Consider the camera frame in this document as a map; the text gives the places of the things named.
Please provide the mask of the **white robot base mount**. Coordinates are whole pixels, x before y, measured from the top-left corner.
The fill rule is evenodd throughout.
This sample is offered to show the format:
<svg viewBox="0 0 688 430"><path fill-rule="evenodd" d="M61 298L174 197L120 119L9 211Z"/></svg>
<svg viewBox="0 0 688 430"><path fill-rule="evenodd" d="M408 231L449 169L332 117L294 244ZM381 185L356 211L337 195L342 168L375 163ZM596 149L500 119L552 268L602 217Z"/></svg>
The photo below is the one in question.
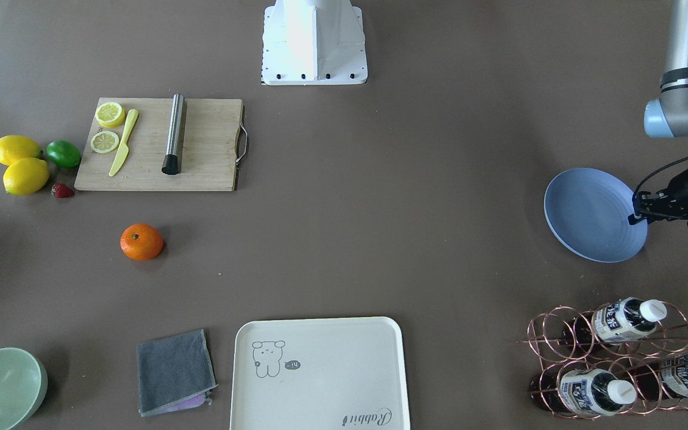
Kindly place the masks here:
<svg viewBox="0 0 688 430"><path fill-rule="evenodd" d="M363 11L350 1L276 1L263 17L262 84L367 82Z"/></svg>

